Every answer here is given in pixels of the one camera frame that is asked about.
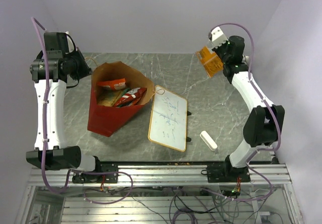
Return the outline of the brown teal chips bag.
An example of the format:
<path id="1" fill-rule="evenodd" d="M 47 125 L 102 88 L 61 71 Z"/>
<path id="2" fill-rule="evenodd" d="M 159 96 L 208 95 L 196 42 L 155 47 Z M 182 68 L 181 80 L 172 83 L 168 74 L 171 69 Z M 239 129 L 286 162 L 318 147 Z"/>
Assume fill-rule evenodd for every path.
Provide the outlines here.
<path id="1" fill-rule="evenodd" d="M 98 97 L 97 104 L 105 107 L 113 107 L 114 104 L 128 91 L 129 88 L 116 91 L 104 90 Z"/>

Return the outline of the aluminium mounting rail frame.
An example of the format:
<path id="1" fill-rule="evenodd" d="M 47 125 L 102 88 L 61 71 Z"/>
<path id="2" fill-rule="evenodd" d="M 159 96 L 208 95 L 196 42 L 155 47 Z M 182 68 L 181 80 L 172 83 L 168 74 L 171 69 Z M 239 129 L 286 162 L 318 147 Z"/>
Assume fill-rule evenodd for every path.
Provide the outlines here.
<path id="1" fill-rule="evenodd" d="M 186 150 L 149 141 L 153 98 L 106 137 L 87 129 L 92 76 L 66 89 L 65 137 L 96 157 L 94 171 L 34 167 L 28 184 L 33 206 L 62 199 L 60 223 L 303 223 L 285 164 L 273 149 L 258 151 L 237 178 L 221 177 L 227 156 L 243 140 L 246 103 L 223 73 L 210 78 L 195 54 L 86 53 L 93 71 L 121 61 L 188 102 Z M 218 145 L 211 151 L 202 131 Z"/>

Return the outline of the orange white Fox's candy bag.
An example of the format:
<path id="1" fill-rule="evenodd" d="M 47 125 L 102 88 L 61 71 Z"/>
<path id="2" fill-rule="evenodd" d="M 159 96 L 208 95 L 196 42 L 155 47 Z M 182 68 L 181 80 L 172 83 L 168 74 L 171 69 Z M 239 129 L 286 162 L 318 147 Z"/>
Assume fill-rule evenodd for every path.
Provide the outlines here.
<path id="1" fill-rule="evenodd" d="M 121 78 L 111 81 L 99 81 L 97 82 L 97 86 L 110 91 L 122 90 L 126 88 L 126 79 Z"/>

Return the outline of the orange honey snack bag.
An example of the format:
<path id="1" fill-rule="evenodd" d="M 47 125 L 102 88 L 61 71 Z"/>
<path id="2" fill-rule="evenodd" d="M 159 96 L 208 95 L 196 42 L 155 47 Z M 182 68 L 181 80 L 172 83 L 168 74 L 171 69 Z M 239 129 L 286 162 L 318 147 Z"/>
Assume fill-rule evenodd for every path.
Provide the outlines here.
<path id="1" fill-rule="evenodd" d="M 212 78 L 215 74 L 223 70 L 223 63 L 218 55 L 204 46 L 196 52 L 196 56 L 203 65 L 207 75 Z"/>

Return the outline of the white whiteboard eraser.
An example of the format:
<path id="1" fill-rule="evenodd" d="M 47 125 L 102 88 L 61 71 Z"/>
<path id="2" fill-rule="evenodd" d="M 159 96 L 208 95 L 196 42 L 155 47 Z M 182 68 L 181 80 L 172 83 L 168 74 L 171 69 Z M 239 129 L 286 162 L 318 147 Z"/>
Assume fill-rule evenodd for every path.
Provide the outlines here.
<path id="1" fill-rule="evenodd" d="M 216 142 L 212 139 L 212 137 L 208 134 L 207 131 L 202 131 L 200 133 L 201 139 L 204 141 L 204 143 L 209 147 L 211 151 L 216 151 L 218 148 L 218 145 Z"/>

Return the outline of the yellow framed whiteboard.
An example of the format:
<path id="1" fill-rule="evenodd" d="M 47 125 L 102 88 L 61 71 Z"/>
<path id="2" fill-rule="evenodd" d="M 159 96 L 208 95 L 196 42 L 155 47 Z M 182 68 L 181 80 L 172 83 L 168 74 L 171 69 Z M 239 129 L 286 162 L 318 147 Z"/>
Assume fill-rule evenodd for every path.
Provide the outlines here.
<path id="1" fill-rule="evenodd" d="M 148 139 L 184 152 L 187 142 L 187 100 L 159 85 L 155 86 Z"/>

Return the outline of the red brown paper bag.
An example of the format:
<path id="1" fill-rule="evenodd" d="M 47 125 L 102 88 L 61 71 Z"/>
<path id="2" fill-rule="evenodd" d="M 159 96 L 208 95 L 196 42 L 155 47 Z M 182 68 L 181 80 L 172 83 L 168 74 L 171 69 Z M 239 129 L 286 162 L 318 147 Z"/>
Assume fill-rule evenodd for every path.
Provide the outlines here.
<path id="1" fill-rule="evenodd" d="M 130 89 L 146 88 L 141 99 L 133 106 L 114 107 L 99 105 L 99 97 L 103 95 L 103 88 L 98 82 L 125 79 Z M 137 112 L 140 111 L 156 94 L 153 82 L 140 71 L 121 61 L 103 63 L 92 74 L 91 97 L 87 129 L 93 133 L 110 137 L 124 126 Z"/>

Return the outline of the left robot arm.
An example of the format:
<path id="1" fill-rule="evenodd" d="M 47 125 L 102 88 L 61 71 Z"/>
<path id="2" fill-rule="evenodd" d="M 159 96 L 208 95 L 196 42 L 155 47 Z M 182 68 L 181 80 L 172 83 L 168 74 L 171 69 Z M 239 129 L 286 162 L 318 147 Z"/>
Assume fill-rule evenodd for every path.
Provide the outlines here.
<path id="1" fill-rule="evenodd" d="M 30 66 L 37 95 L 38 127 L 34 150 L 26 161 L 45 170 L 85 171 L 91 182 L 102 178 L 96 157 L 87 156 L 77 145 L 67 142 L 64 128 L 64 96 L 68 79 L 79 82 L 92 74 L 84 56 L 68 32 L 44 33 L 45 51 Z"/>

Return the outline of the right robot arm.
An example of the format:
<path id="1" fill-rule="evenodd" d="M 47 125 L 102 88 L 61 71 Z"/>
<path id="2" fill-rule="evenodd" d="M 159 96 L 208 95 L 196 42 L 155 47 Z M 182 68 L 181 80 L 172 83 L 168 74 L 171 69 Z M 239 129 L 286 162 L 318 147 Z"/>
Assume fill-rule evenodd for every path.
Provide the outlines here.
<path id="1" fill-rule="evenodd" d="M 282 130 L 285 110 L 270 101 L 249 72 L 249 59 L 244 56 L 245 40 L 240 36 L 226 37 L 221 32 L 211 33 L 212 51 L 223 63 L 223 74 L 239 92 L 250 112 L 243 128 L 243 140 L 227 156 L 222 177 L 234 181 L 244 172 L 249 160 L 258 151 L 269 150 L 277 142 Z"/>

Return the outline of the red Doritos bag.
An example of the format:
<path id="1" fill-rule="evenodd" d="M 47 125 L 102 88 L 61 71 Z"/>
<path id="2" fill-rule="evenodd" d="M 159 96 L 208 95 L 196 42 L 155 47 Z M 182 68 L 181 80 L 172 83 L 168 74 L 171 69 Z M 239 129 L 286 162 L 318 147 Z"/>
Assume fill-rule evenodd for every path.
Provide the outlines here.
<path id="1" fill-rule="evenodd" d="M 145 94 L 147 88 L 134 88 L 126 92 L 117 102 L 114 107 L 125 107 L 135 105 Z"/>

